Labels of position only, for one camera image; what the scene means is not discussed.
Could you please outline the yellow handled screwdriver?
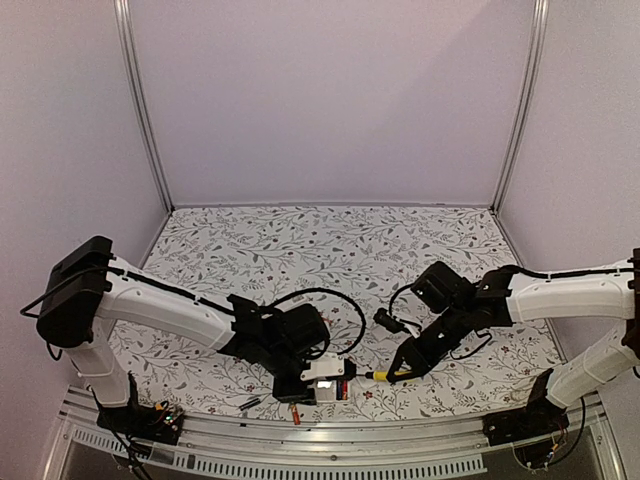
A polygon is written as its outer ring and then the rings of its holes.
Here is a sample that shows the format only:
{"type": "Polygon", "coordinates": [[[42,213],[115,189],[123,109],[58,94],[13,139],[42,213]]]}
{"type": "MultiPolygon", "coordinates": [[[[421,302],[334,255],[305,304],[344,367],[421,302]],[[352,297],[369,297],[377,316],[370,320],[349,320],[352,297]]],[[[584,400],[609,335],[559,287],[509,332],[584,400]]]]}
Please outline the yellow handled screwdriver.
{"type": "Polygon", "coordinates": [[[416,376],[407,370],[401,370],[396,372],[387,372],[387,371],[368,371],[361,372],[356,374],[357,378],[367,379],[374,382],[384,382],[395,384],[401,381],[411,381],[416,378],[416,376]]]}

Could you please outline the orange AAA battery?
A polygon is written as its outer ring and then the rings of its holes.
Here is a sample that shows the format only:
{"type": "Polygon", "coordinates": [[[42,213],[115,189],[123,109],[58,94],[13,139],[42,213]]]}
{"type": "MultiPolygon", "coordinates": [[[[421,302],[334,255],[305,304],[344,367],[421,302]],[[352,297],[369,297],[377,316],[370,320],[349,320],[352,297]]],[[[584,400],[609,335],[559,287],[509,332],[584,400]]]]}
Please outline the orange AAA battery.
{"type": "Polygon", "coordinates": [[[300,425],[301,424],[301,418],[300,418],[300,414],[299,414],[297,405],[295,403],[291,403],[289,409],[290,409],[294,424],[296,426],[300,425]]]}

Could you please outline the small white remote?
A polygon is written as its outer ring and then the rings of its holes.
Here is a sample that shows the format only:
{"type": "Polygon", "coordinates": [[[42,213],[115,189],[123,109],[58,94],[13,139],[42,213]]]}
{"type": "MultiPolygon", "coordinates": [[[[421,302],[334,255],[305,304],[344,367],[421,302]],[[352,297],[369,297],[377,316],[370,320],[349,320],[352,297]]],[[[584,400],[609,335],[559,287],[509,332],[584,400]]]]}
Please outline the small white remote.
{"type": "Polygon", "coordinates": [[[346,380],[349,382],[349,396],[346,401],[338,401],[336,399],[336,384],[338,381],[340,380],[317,379],[312,383],[317,404],[344,404],[352,400],[354,381],[346,380]]]}

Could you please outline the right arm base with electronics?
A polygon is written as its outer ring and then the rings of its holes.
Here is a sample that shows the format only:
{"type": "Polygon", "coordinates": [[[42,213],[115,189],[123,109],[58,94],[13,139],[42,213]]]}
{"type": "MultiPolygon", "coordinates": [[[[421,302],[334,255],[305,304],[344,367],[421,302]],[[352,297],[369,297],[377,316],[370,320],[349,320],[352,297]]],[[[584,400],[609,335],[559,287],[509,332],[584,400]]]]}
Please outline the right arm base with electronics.
{"type": "MultiPolygon", "coordinates": [[[[547,399],[551,373],[548,369],[536,378],[524,406],[482,417],[482,431],[490,446],[562,432],[569,426],[567,408],[547,399]]],[[[559,448],[558,441],[547,440],[540,445],[517,447],[514,453],[522,466],[537,470],[549,467],[559,448]]]]}

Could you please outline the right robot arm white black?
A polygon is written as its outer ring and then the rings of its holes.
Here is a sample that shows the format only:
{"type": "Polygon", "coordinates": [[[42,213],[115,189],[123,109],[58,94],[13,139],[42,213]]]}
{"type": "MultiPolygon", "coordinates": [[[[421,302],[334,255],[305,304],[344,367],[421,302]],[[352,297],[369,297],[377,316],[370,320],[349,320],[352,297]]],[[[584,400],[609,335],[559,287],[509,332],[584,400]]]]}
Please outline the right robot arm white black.
{"type": "Polygon", "coordinates": [[[583,395],[639,365],[639,254],[612,265],[534,272],[506,265],[479,281],[457,274],[442,261],[410,286],[436,319],[396,351],[390,383],[422,377],[471,332],[512,327],[539,319],[611,318],[616,325],[570,362],[536,380],[517,427],[537,436],[583,395]]]}

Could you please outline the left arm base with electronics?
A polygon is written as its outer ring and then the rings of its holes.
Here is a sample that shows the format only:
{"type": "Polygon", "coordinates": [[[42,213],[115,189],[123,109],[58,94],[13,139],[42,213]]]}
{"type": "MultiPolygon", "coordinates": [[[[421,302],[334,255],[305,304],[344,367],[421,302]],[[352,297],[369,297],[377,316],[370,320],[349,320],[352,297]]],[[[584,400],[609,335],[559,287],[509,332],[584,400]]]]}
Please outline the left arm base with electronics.
{"type": "Polygon", "coordinates": [[[109,407],[94,398],[99,411],[97,425],[129,438],[177,445],[184,423],[184,409],[167,400],[158,406],[140,404],[135,378],[131,373],[127,376],[129,399],[124,406],[109,407]]]}

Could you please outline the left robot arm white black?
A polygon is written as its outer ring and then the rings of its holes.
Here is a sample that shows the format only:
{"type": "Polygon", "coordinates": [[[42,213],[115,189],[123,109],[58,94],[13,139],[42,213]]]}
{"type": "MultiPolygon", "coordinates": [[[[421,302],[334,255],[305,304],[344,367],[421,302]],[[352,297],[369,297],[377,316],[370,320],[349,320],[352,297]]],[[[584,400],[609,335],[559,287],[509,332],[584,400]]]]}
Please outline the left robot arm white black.
{"type": "Polygon", "coordinates": [[[166,283],[116,257],[112,242],[94,236],[51,270],[46,291],[23,307],[50,346],[66,353],[111,419],[128,434],[148,426],[146,408],[103,333],[103,322],[124,320],[175,334],[220,354],[258,364],[273,377],[282,403],[313,405],[302,374],[329,333],[318,310],[302,303],[287,311],[238,295],[209,300],[166,283]]]}

